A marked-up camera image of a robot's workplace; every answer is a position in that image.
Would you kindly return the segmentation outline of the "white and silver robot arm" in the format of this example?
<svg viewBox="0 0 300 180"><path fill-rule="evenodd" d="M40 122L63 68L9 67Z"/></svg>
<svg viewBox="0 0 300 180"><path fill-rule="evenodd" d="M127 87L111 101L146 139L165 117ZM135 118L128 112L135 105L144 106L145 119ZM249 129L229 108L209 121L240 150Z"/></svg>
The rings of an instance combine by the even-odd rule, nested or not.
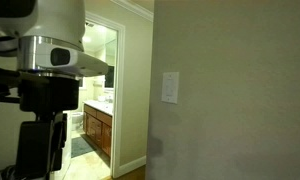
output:
<svg viewBox="0 0 300 180"><path fill-rule="evenodd" d="M78 107L81 77L105 75L108 65L84 52L84 0L0 0L0 104L35 114L20 125L16 163L0 180L50 180L62 168L68 110Z"/></svg>

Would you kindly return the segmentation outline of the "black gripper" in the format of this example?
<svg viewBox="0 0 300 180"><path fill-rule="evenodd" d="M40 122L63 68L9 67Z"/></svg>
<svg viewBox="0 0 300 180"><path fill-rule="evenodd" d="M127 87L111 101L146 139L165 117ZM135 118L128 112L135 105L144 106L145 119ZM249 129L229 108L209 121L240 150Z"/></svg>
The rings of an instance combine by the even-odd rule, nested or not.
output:
<svg viewBox="0 0 300 180"><path fill-rule="evenodd" d="M16 164L0 171L0 180L49 180L62 166L67 140L67 110L78 107L79 82L0 68L0 103L16 103L35 114L21 123Z"/></svg>

